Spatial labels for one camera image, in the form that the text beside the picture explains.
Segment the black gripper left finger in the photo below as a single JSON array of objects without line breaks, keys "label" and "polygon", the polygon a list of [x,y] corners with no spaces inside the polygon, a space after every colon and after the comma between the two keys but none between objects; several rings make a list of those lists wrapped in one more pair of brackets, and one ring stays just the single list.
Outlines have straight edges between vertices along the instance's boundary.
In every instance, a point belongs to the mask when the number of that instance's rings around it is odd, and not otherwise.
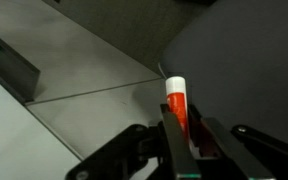
[{"label": "black gripper left finger", "polygon": [[160,105],[162,112],[161,133],[164,138],[166,160],[174,180],[200,180],[202,175],[193,158],[189,144],[174,113],[166,104]]}]

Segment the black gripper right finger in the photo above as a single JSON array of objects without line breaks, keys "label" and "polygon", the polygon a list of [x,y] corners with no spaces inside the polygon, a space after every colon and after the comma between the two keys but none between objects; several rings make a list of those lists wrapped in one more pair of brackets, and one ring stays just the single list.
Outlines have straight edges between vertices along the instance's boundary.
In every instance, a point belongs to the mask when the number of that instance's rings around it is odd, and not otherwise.
[{"label": "black gripper right finger", "polygon": [[276,176],[214,118],[188,106],[190,137],[201,180],[276,180]]}]

